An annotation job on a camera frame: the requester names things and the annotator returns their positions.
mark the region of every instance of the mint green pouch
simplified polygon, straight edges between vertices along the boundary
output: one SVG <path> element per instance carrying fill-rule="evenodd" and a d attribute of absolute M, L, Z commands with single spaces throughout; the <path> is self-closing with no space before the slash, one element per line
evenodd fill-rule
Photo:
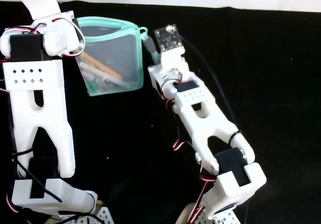
<path fill-rule="evenodd" d="M 90 96 L 143 86 L 141 35 L 147 28 L 103 17 L 78 18 L 86 40 L 76 58 Z"/>

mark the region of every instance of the black cable tie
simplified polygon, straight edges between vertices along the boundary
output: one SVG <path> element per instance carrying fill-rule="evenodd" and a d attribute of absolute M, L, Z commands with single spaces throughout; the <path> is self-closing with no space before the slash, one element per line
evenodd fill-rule
<path fill-rule="evenodd" d="M 228 143 L 229 146 L 231 146 L 231 143 L 232 143 L 233 138 L 234 138 L 237 134 L 240 134 L 240 133 L 241 133 L 241 131 L 238 130 L 238 131 L 234 132 L 234 133 L 231 135 L 231 137 L 230 137 L 230 139 L 229 139 L 229 143 Z"/>
<path fill-rule="evenodd" d="M 17 153 L 12 153 L 11 154 L 11 156 L 12 156 L 12 158 L 14 159 L 14 158 L 16 158 L 16 157 L 18 157 L 18 156 L 20 156 L 20 155 L 25 155 L 25 154 L 28 154 L 28 153 L 30 153 L 30 152 L 33 152 L 33 148 L 31 148 L 31 149 L 28 149 L 28 150 L 25 150 L 25 151 L 21 151 L 21 152 L 17 152 Z"/>

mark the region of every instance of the circuit board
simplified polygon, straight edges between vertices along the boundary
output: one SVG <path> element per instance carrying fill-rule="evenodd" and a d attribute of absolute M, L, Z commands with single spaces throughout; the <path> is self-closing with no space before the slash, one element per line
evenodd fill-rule
<path fill-rule="evenodd" d="M 161 52 L 183 46 L 176 25 L 168 25 L 154 33 Z"/>

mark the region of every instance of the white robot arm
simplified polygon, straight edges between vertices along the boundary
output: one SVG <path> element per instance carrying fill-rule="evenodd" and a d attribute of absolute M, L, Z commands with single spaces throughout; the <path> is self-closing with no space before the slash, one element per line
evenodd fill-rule
<path fill-rule="evenodd" d="M 214 186 L 200 200 L 199 210 L 202 207 L 200 212 L 207 219 L 231 219 L 232 209 L 249 199 L 266 177 L 254 163 L 253 149 L 242 133 L 224 116 L 204 82 L 189 71 L 176 26 L 156 30 L 155 36 L 161 54 L 160 63 L 148 68 L 152 85 L 163 99 L 174 104 L 174 112 L 192 139 L 196 161 L 217 176 Z M 208 147 L 211 136 L 231 148 L 212 153 Z"/>
<path fill-rule="evenodd" d="M 76 189 L 60 178 L 74 175 L 75 156 L 72 130 L 67 121 L 62 60 L 52 59 L 53 56 L 81 54 L 85 47 L 84 36 L 73 22 L 73 12 L 61 13 L 56 0 L 22 2 L 34 22 L 30 26 L 8 28 L 0 37 L 0 50 L 6 57 L 2 63 L 13 116 L 17 151 L 14 159 L 21 176 L 15 180 L 12 203 L 46 214 L 59 214 L 60 211 L 93 213 L 97 194 Z M 36 104 L 35 90 L 42 91 L 43 106 Z M 57 149 L 58 162 L 54 160 L 51 162 L 53 168 L 48 167 L 55 174 L 44 172 L 41 165 L 47 162 L 33 157 L 38 127 L 46 130 Z M 40 194 L 34 192 L 35 189 L 40 189 Z"/>

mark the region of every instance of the black background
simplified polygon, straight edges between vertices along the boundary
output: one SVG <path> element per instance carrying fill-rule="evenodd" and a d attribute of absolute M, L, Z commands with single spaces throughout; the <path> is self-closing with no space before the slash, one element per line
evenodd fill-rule
<path fill-rule="evenodd" d="M 1 31 L 32 22 L 21 3 L 1 2 L 0 9 Z M 177 24 L 216 72 L 267 176 L 267 184 L 252 200 L 247 223 L 319 222 L 320 14 L 82 2 L 63 3 L 61 9 L 74 10 L 78 17 L 123 19 L 150 31 Z M 186 49 L 191 70 L 222 106 L 210 75 Z M 145 51 L 143 62 L 145 69 L 151 63 Z M 73 59 L 64 60 L 64 75 L 76 155 L 76 172 L 67 182 L 96 191 L 116 224 L 175 223 L 184 206 L 196 200 L 202 182 L 193 151 L 188 146 L 171 151 L 175 122 L 151 88 L 148 74 L 143 89 L 97 97 L 86 93 Z M 5 202 L 13 183 L 5 93 L 0 103 L 1 213 L 21 223 Z M 54 150 L 43 133 L 36 136 L 35 146 L 44 155 Z M 236 210 L 242 223 L 245 207 Z"/>

